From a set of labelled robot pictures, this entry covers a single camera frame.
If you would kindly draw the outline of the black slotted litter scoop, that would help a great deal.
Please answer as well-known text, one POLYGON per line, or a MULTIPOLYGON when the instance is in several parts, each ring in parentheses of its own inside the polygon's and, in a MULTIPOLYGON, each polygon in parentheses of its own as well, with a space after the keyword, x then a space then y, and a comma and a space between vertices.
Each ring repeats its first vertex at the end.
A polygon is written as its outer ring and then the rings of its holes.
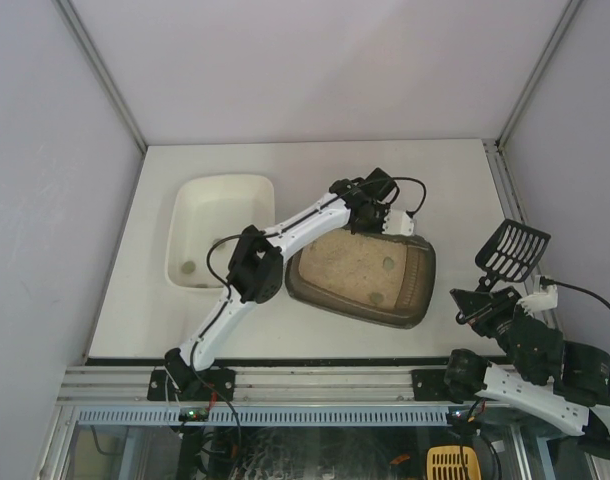
POLYGON ((490 292, 499 282, 523 283, 540 262, 551 235, 505 219, 475 256, 484 273, 476 292, 490 292))

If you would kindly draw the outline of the white plastic waste tray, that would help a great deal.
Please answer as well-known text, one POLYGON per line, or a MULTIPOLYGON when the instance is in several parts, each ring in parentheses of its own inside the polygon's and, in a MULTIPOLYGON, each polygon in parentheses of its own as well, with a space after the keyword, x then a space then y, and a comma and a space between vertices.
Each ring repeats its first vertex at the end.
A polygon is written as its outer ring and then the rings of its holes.
POLYGON ((206 291, 221 286, 235 240, 213 246, 217 239, 236 236, 247 226, 275 224, 274 187, 260 175, 228 174, 193 179, 178 191, 169 228, 165 270, 181 289, 206 291), (184 274, 191 261, 195 270, 184 274))

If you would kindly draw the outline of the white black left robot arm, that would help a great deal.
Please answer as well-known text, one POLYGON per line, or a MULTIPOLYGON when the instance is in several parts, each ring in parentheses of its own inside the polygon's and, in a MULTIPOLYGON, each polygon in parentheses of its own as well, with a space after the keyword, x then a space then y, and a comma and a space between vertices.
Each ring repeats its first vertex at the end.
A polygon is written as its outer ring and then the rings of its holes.
POLYGON ((227 275, 215 278, 222 293, 198 329, 166 352, 164 368, 174 386, 187 390, 214 362, 219 345, 249 311, 270 301, 282 288, 284 269, 299 251, 337 229, 352 234, 380 233, 400 188, 380 168, 365 179, 335 181, 319 200, 272 227, 246 227, 223 241, 236 245, 227 275))

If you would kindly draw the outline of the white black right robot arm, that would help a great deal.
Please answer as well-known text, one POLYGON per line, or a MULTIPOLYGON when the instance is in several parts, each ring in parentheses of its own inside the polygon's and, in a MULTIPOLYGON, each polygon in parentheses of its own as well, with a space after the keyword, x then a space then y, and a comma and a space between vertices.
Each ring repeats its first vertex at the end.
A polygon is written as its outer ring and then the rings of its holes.
POLYGON ((514 370, 456 349, 444 382, 458 400, 476 396, 505 402, 576 438, 582 451, 610 460, 610 355, 566 340, 535 316, 557 307, 561 286, 542 278, 526 297, 512 287, 451 290, 458 323, 495 340, 514 370))

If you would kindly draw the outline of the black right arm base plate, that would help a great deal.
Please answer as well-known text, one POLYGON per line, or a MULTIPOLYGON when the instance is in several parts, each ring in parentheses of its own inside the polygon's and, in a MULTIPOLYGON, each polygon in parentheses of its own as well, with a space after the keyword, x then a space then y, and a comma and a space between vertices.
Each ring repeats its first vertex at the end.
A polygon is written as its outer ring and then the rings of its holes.
POLYGON ((445 369, 423 368, 411 371, 412 388, 416 401, 463 403, 475 400, 472 393, 452 389, 445 383, 445 369))

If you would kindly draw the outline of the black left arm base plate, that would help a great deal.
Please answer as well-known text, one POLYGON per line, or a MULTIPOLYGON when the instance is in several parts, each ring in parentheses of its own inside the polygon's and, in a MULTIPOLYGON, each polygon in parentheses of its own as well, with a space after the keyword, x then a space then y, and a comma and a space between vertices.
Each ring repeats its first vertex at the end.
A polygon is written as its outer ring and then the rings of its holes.
POLYGON ((219 395, 231 401, 234 395, 236 372, 231 369, 216 369, 190 373, 181 380, 174 380, 165 369, 152 371, 147 390, 147 400, 162 402, 208 401, 219 395))

